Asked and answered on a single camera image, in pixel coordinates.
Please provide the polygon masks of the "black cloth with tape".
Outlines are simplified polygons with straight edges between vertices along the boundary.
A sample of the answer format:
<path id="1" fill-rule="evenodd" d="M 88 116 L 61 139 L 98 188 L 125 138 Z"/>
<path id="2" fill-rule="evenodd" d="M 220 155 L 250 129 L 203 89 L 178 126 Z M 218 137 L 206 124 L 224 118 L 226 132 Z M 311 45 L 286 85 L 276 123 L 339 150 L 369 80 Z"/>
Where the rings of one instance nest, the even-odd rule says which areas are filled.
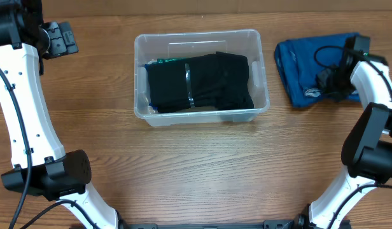
<path id="1" fill-rule="evenodd" d="M 215 54 L 145 65 L 151 106 L 159 113 L 215 106 L 227 84 Z"/>

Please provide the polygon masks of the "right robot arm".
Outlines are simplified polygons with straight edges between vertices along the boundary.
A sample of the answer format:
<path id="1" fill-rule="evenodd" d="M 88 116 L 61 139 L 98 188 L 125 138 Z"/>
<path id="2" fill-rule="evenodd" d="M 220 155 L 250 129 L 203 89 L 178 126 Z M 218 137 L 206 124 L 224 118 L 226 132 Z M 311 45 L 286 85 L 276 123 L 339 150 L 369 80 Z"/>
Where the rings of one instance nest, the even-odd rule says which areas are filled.
<path id="1" fill-rule="evenodd" d="M 349 228 L 349 211 L 370 191 L 392 179 L 392 82 L 387 60 L 369 52 L 370 38 L 355 35 L 341 46 L 338 65 L 317 75 L 321 92 L 335 100 L 356 92 L 363 113 L 341 151 L 342 170 L 326 191 L 287 228 Z"/>

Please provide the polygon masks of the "blue denim jeans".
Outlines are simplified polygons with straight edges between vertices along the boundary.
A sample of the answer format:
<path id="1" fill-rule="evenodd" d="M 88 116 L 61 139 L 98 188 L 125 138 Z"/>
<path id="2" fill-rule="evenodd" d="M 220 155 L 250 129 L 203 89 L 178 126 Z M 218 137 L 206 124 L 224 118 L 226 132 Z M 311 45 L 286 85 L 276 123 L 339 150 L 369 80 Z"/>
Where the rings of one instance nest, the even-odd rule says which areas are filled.
<path id="1" fill-rule="evenodd" d="M 344 46 L 355 32 L 288 39 L 277 44 L 274 60 L 284 89 L 294 108 L 309 107 L 327 98 L 318 89 L 316 76 L 323 68 L 316 63 L 315 51 L 322 46 Z"/>

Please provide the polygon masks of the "small black garment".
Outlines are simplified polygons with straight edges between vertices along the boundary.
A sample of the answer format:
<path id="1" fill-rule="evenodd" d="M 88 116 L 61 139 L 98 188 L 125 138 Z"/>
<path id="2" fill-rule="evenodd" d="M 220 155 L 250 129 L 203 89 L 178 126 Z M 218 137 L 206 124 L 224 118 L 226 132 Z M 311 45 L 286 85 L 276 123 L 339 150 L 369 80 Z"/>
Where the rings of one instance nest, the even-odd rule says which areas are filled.
<path id="1" fill-rule="evenodd" d="M 216 52 L 225 79 L 221 95 L 216 99 L 218 110 L 253 109 L 248 91 L 249 65 L 247 57 L 231 53 Z"/>

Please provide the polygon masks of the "blue green sequin fabric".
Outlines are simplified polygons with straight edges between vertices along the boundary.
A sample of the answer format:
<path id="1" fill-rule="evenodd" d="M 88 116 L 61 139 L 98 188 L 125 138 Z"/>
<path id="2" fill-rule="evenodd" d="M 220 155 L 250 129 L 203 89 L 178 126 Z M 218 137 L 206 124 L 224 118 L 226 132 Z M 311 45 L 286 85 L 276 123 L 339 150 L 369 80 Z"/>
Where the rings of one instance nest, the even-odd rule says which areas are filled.
<path id="1" fill-rule="evenodd" d="M 146 69 L 146 70 L 148 70 L 148 68 L 149 68 L 149 66 L 150 65 L 152 65 L 152 64 L 161 64 L 161 63 L 166 63 L 166 62 L 174 62 L 174 61 L 177 61 L 177 60 L 182 60 L 182 59 L 184 59 L 184 58 L 171 58 L 171 59 L 157 59 L 157 60 L 151 60 L 151 61 L 149 61 L 147 64 L 145 64 L 144 65 L 144 68 Z M 153 110 L 155 110 L 155 111 L 157 111 L 157 107 L 156 106 L 154 106 L 151 102 L 149 102 L 149 106 L 151 106 L 152 108 L 153 108 Z"/>

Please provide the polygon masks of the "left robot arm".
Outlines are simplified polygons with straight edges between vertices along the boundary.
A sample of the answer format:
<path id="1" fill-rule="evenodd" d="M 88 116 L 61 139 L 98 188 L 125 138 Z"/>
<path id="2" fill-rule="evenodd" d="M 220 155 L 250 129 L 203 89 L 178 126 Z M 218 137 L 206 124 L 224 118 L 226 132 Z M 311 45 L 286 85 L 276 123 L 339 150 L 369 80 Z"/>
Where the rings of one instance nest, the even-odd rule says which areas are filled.
<path id="1" fill-rule="evenodd" d="M 4 187 L 63 205 L 86 228 L 126 228 L 91 178 L 87 154 L 66 152 L 53 128 L 40 78 L 43 61 L 78 51 L 67 22 L 45 22 L 41 1 L 0 1 L 0 104 L 11 141 Z"/>

